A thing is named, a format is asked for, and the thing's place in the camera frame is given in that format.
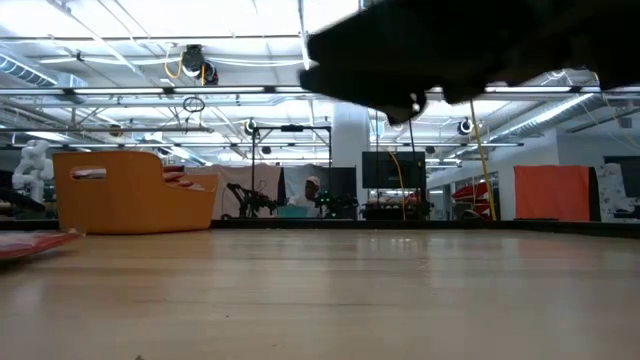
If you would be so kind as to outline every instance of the cable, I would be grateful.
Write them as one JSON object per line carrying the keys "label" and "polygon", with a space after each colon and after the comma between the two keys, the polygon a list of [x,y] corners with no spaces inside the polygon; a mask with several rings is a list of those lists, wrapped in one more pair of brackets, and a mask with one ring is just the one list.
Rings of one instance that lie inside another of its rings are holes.
{"label": "cable", "polygon": [[478,151],[480,152],[480,160],[482,160],[482,172],[484,173],[484,181],[487,184],[487,193],[489,193],[489,208],[491,209],[491,219],[496,221],[496,208],[493,204],[493,187],[489,180],[489,173],[487,172],[487,161],[484,158],[484,150],[482,149],[482,139],[480,139],[480,133],[478,132],[478,123],[476,122],[476,110],[473,107],[473,100],[471,104],[471,120],[473,120],[473,131],[476,133],[476,140],[478,142]]}
{"label": "cable", "polygon": [[165,60],[164,60],[164,72],[167,73],[167,75],[172,78],[172,79],[177,79],[180,77],[180,74],[182,74],[182,56],[184,55],[184,51],[180,53],[180,60],[179,60],[179,64],[178,64],[178,73],[176,75],[172,74],[169,71],[169,62],[167,61],[169,59],[169,52],[171,50],[171,47],[169,47],[169,49],[167,49],[167,55],[165,56]]}
{"label": "cable", "polygon": [[400,178],[400,187],[402,188],[402,220],[407,221],[407,214],[405,213],[405,210],[404,210],[404,182],[402,181],[402,171],[400,171],[400,164],[398,163],[398,159],[396,159],[396,156],[393,155],[391,150],[387,150],[387,151],[389,152],[389,155],[391,155],[393,162],[396,163],[396,167],[398,168],[398,177]]}

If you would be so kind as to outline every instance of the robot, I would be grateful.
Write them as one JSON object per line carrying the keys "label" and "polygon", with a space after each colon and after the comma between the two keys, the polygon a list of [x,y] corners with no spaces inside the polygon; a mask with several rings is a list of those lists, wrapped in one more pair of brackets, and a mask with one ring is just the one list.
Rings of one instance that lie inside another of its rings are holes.
{"label": "robot", "polygon": [[44,180],[53,179],[53,161],[46,158],[49,143],[44,140],[30,140],[22,149],[20,164],[13,172],[13,189],[33,201],[42,203]]}

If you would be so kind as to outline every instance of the white column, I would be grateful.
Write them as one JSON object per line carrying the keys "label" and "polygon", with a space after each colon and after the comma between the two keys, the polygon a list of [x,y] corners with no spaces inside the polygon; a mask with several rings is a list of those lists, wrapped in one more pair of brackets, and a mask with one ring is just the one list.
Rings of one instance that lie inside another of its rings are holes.
{"label": "white column", "polygon": [[338,103],[334,107],[332,156],[335,167],[355,167],[358,201],[367,201],[362,188],[362,152],[369,151],[369,111],[367,108]]}

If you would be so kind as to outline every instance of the wooden floor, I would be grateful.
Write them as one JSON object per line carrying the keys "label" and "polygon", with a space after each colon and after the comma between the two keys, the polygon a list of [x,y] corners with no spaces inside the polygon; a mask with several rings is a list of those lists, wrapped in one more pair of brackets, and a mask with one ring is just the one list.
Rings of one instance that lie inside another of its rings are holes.
{"label": "wooden floor", "polygon": [[0,358],[639,359],[639,255],[506,231],[92,236],[0,269]]}

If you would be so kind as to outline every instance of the red mat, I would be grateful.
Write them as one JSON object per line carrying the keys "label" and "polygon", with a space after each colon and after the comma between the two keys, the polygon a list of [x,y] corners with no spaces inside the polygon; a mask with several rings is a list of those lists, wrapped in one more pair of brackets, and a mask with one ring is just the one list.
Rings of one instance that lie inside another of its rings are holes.
{"label": "red mat", "polygon": [[2,233],[0,260],[33,255],[64,245],[81,236],[78,233]]}

